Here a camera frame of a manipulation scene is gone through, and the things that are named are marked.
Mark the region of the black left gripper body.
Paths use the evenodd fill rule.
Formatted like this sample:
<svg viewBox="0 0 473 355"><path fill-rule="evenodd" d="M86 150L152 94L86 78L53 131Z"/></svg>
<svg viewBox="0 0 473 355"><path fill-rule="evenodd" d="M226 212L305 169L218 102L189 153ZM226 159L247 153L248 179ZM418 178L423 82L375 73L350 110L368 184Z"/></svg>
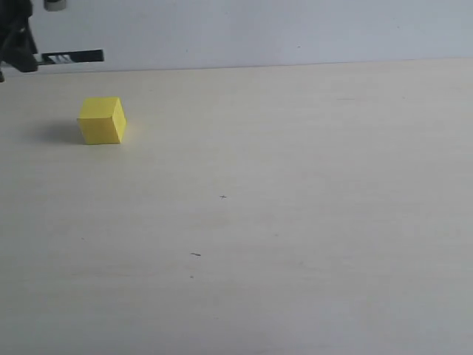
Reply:
<svg viewBox="0 0 473 355"><path fill-rule="evenodd" d="M33 14L33 4L30 0L1 1L1 62L7 63L7 35L13 22L19 18L28 20Z"/></svg>

